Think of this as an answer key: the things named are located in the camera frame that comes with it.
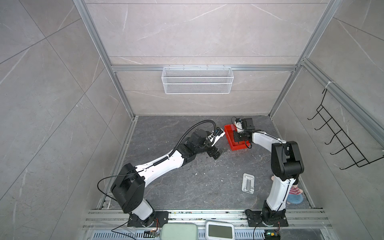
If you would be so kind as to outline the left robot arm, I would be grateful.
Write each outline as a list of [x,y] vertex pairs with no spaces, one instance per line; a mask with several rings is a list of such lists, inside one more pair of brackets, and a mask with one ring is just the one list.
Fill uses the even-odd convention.
[[124,213],[137,217],[145,227],[151,225],[156,214],[144,199],[145,188],[164,174],[190,163],[198,154],[207,153],[209,157],[218,159],[221,152],[215,144],[224,135],[219,127],[213,133],[196,129],[164,156],[142,165],[124,165],[111,187],[113,198]]

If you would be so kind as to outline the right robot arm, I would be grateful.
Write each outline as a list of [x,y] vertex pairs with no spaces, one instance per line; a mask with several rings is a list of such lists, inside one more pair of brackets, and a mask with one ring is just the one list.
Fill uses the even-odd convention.
[[299,145],[295,141],[283,141],[266,132],[234,131],[235,142],[248,141],[271,152],[271,169],[274,174],[271,192],[264,202],[262,223],[272,226],[285,217],[286,203],[293,185],[297,184],[304,164]]

